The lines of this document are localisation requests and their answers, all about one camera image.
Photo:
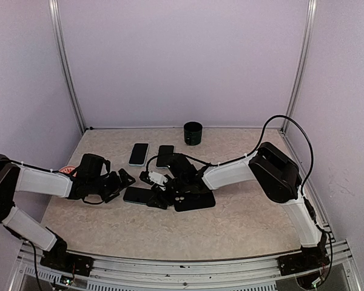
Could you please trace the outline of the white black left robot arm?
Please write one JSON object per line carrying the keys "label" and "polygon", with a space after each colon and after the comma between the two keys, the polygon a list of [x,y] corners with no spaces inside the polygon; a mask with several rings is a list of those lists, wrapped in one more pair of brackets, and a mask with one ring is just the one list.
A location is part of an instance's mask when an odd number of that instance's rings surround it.
{"label": "white black left robot arm", "polygon": [[71,253],[66,251],[66,242],[17,207],[15,193],[39,193],[81,201],[97,195],[102,203],[108,203],[134,183],[135,178],[124,169],[115,172],[110,161],[91,153],[83,155],[79,166],[70,173],[42,169],[0,155],[0,224],[49,253],[49,260],[65,270],[73,263]]}

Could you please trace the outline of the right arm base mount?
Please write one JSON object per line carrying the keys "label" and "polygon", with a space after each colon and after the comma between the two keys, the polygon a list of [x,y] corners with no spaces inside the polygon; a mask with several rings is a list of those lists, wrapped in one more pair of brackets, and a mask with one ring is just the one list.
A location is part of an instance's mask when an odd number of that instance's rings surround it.
{"label": "right arm base mount", "polygon": [[330,264],[328,255],[318,257],[316,255],[305,255],[304,253],[293,253],[280,256],[277,261],[281,276],[302,273]]}

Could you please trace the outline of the black phone green edge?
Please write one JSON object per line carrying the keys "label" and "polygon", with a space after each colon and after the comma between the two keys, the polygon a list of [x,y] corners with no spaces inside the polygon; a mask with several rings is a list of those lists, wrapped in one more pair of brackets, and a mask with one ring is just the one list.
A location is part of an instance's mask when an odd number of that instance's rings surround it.
{"label": "black phone green edge", "polygon": [[123,200],[134,204],[146,205],[154,196],[151,189],[140,187],[128,187],[124,193]]}

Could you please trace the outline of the black phone case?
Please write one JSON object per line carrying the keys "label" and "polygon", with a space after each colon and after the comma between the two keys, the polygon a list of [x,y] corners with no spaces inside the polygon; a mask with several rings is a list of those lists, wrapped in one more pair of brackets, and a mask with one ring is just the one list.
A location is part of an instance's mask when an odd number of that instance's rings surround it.
{"label": "black phone case", "polygon": [[215,205],[215,197],[212,192],[201,194],[184,193],[175,198],[174,209],[177,212],[185,212],[211,208]]}

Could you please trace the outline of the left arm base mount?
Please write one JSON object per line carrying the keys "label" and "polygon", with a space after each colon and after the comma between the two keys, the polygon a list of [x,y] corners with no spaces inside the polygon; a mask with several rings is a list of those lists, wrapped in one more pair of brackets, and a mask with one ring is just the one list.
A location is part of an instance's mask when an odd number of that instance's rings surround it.
{"label": "left arm base mount", "polygon": [[94,260],[89,256],[69,252],[43,252],[40,264],[72,275],[90,276]]}

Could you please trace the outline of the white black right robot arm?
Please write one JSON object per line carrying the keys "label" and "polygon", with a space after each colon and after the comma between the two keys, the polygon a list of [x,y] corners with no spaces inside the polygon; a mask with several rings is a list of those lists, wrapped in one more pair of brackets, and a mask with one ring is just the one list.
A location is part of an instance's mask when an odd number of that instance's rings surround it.
{"label": "white black right robot arm", "polygon": [[185,199],[192,209],[214,203],[213,190],[239,182],[256,180],[269,200],[280,204],[291,219],[301,244],[298,264],[311,269],[326,258],[329,235],[317,223],[312,204],[304,194],[306,180],[298,165],[270,142],[259,139],[249,153],[226,162],[203,163],[196,169],[194,158],[182,153],[165,154],[170,175],[149,169],[141,172],[140,180],[155,192],[152,202],[165,208]]}

